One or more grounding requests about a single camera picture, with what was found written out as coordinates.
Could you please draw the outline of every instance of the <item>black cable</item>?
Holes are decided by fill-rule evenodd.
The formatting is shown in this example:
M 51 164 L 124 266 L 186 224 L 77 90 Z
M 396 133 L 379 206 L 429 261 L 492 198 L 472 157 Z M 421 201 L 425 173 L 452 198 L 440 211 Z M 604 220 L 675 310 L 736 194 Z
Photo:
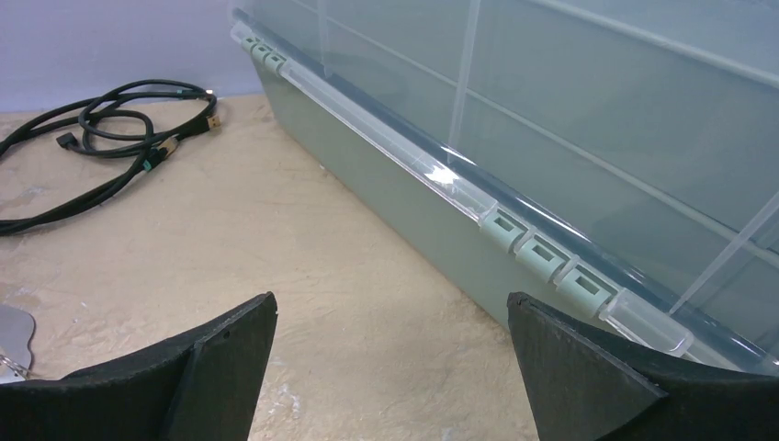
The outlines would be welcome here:
M 169 92 L 127 92 L 143 85 L 165 85 L 173 87 L 174 90 Z M 208 104 L 195 117 L 178 127 L 155 132 L 154 125 L 149 117 L 139 111 L 119 108 L 123 104 L 139 98 L 201 99 L 207 101 Z M 68 133 L 57 139 L 61 147 L 97 158 L 135 157 L 135 161 L 133 161 L 127 172 L 111 179 L 102 186 L 87 191 L 78 198 L 65 202 L 59 207 L 30 218 L 0 220 L 0 236 L 16 234 L 38 225 L 61 221 L 105 202 L 116 195 L 138 173 L 144 170 L 150 172 L 167 159 L 180 141 L 218 127 L 220 122 L 216 117 L 216 106 L 217 98 L 196 85 L 171 80 L 143 80 L 117 87 L 103 96 L 55 108 L 22 125 L 0 142 L 0 157 L 16 144 L 31 140 L 53 130 L 78 124 L 84 130 L 81 145 L 79 145 L 72 133 Z M 77 117 L 58 119 L 44 124 L 51 119 L 56 119 L 65 113 L 79 108 L 82 110 Z M 121 135 L 97 128 L 97 124 L 101 120 L 115 117 L 139 119 L 145 126 L 145 133 L 142 135 Z M 97 150 L 92 145 L 92 137 L 116 141 L 135 141 L 135 143 L 117 149 Z

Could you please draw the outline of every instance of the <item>table surface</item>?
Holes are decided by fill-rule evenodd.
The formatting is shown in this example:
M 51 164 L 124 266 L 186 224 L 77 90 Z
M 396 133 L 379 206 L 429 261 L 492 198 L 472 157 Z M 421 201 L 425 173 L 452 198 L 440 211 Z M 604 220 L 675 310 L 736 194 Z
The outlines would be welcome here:
M 198 106 L 138 107 L 159 130 Z M 222 99 L 219 113 L 219 133 L 103 206 L 0 237 L 0 302 L 35 317 L 33 370 L 60 378 L 271 290 L 278 327 L 251 440 L 537 439 L 508 333 L 290 139 L 264 96 Z M 0 115 L 0 136 L 30 117 Z M 65 131 L 0 159 L 0 218 L 129 165 L 66 152 Z

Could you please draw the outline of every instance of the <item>silver metal part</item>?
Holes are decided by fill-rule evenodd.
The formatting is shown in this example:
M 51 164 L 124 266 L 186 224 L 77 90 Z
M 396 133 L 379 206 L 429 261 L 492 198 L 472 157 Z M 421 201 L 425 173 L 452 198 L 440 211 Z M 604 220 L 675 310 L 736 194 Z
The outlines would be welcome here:
M 32 364 L 29 340 L 35 321 L 28 313 L 0 305 L 0 384 L 26 379 Z

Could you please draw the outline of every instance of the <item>transparent lid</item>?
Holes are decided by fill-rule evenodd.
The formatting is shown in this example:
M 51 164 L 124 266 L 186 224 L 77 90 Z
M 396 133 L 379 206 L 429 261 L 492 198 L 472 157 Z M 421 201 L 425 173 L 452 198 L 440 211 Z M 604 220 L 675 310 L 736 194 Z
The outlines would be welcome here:
M 231 17 L 629 288 L 600 314 L 617 330 L 659 312 L 733 368 L 779 371 L 779 1 L 241 0 Z

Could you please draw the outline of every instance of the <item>white wall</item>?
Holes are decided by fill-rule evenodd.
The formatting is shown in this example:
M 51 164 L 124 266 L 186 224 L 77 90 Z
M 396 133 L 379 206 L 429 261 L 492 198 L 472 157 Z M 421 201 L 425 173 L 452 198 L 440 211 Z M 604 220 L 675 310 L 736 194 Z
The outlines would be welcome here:
M 130 81 L 261 91 L 229 36 L 227 0 L 0 0 L 0 112 L 41 110 Z

